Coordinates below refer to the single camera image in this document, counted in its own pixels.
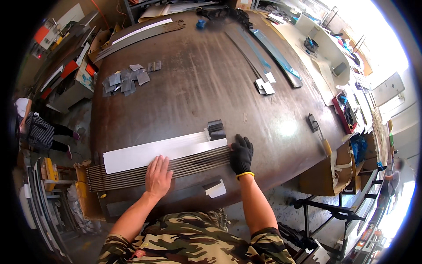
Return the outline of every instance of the red box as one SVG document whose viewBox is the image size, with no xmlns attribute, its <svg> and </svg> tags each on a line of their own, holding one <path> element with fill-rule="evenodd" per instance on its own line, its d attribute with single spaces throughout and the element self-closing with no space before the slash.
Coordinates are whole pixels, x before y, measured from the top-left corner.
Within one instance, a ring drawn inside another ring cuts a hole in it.
<svg viewBox="0 0 422 264">
<path fill-rule="evenodd" d="M 333 101 L 333 103 L 334 103 L 334 107 L 335 107 L 335 109 L 337 110 L 338 116 L 340 117 L 341 124 L 343 125 L 344 131 L 346 132 L 346 134 L 352 134 L 352 133 L 353 133 L 353 131 L 354 131 L 354 129 L 355 129 L 355 128 L 356 128 L 356 126 L 357 126 L 356 116 L 354 115 L 353 111 L 351 111 L 351 113 L 352 113 L 352 117 L 353 117 L 353 121 L 354 121 L 354 124 L 353 124 L 353 128 L 352 128 L 352 129 L 350 129 L 349 124 L 347 123 L 347 120 L 346 120 L 346 116 L 344 115 L 343 110 L 342 110 L 342 109 L 341 109 L 341 107 L 340 107 L 340 102 L 339 102 L 339 101 L 338 101 L 338 99 L 337 99 L 337 97 L 339 97 L 339 96 L 341 96 L 341 95 L 342 95 L 342 96 L 344 96 L 344 97 L 346 97 L 346 95 L 345 95 L 343 92 L 341 92 L 341 93 L 339 93 L 336 97 L 334 97 L 334 98 L 332 99 L 332 101 Z M 352 109 L 352 108 L 350 107 L 349 101 L 347 101 L 347 102 L 346 102 L 346 105 L 347 105 L 350 109 Z"/>
</svg>

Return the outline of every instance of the yellow glove cuff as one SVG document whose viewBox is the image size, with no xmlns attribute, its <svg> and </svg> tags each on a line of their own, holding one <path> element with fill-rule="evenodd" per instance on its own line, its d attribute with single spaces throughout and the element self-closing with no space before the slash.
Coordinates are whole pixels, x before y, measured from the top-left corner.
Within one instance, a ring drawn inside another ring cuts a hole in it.
<svg viewBox="0 0 422 264">
<path fill-rule="evenodd" d="M 241 173 L 239 175 L 236 175 L 236 179 L 239 180 L 239 177 L 242 176 L 242 175 L 245 175 L 245 174 L 251 174 L 252 177 L 255 177 L 255 174 L 253 172 L 247 171 L 247 172 Z"/>
</svg>

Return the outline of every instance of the stack of metal strips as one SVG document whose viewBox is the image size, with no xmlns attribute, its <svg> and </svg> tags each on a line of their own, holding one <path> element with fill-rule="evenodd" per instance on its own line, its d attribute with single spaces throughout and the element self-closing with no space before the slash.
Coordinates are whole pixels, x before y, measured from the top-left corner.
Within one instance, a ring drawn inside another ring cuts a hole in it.
<svg viewBox="0 0 422 264">
<path fill-rule="evenodd" d="M 174 171 L 173 178 L 180 178 L 202 171 L 214 169 L 230 163 L 230 149 L 219 147 L 195 155 L 170 161 L 169 169 Z M 107 174 L 104 165 L 87 168 L 89 191 L 109 191 L 121 188 L 145 185 L 145 174 L 148 166 Z"/>
<path fill-rule="evenodd" d="M 104 59 L 108 55 L 118 51 L 119 49 L 122 49 L 126 46 L 129 46 L 135 42 L 144 40 L 146 38 L 150 38 L 159 34 L 163 34 L 170 31 L 179 30 L 185 27 L 185 24 L 183 24 L 183 20 L 178 20 L 175 22 L 170 22 L 167 24 L 159 25 L 156 27 L 152 27 L 150 29 L 141 31 L 137 34 L 134 34 L 133 36 L 130 36 L 122 41 L 119 41 L 118 43 L 111 45 L 110 47 L 106 48 L 105 50 L 102 50 L 98 53 L 97 57 L 95 58 L 95 62 Z"/>
</svg>

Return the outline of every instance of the woman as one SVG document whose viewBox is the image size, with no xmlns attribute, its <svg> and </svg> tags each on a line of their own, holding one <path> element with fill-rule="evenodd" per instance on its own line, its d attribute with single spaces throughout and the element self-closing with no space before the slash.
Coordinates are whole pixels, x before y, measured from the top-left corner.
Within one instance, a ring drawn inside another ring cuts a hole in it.
<svg viewBox="0 0 422 264">
<path fill-rule="evenodd" d="M 40 150 L 58 150 L 65 152 L 72 159 L 70 146 L 53 140 L 53 135 L 70 136 L 79 139 L 79 134 L 69 128 L 53 124 L 50 125 L 39 117 L 38 113 L 31 111 L 32 100 L 19 98 L 15 102 L 18 111 L 20 137 L 25 139 L 31 147 Z"/>
</svg>

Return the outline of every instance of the camouflage shirt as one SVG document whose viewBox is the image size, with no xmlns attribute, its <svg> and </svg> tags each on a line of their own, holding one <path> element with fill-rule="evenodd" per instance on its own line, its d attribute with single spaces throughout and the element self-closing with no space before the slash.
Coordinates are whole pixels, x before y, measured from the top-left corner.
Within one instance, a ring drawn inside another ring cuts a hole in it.
<svg viewBox="0 0 422 264">
<path fill-rule="evenodd" d="M 97 263 L 283 263 L 295 264 L 275 228 L 251 242 L 227 233 L 222 210 L 166 215 L 147 226 L 132 243 L 109 234 Z"/>
</svg>

